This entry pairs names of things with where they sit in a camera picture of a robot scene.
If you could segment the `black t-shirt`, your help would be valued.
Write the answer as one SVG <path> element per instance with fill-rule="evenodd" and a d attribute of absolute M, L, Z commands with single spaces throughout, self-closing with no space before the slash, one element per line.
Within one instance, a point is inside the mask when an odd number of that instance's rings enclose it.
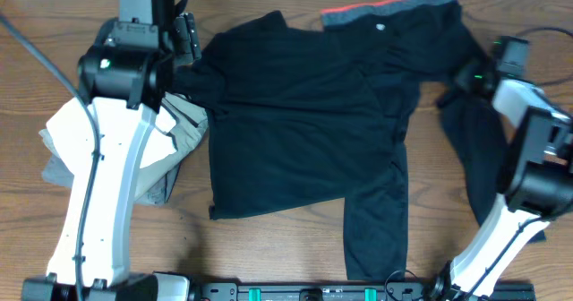
<path fill-rule="evenodd" d="M 407 256 L 404 138 L 418 89 L 401 34 L 368 15 L 323 31 L 280 12 L 219 33 L 173 89 L 205 108 L 212 219 L 343 199 L 351 280 L 398 277 Z"/>

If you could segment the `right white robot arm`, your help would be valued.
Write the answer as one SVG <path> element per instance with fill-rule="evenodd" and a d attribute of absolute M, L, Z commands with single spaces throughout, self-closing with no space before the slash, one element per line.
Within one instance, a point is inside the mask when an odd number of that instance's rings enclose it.
<path fill-rule="evenodd" d="M 488 100 L 516 133 L 497 177 L 496 197 L 469 246 L 447 263 L 426 300 L 486 300 L 519 251 L 572 210 L 572 117 L 518 77 L 520 66 L 472 59 L 455 84 Z"/>

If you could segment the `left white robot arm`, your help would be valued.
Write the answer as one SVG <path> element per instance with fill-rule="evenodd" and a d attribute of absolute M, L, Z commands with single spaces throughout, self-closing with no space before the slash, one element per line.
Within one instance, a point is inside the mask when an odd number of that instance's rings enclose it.
<path fill-rule="evenodd" d="M 129 231 L 141 158 L 177 65 L 200 51 L 186 0 L 120 0 L 78 63 L 72 92 L 90 129 L 66 137 L 74 158 L 64 229 L 47 272 L 26 279 L 25 300 L 197 300 L 178 273 L 133 273 Z"/>

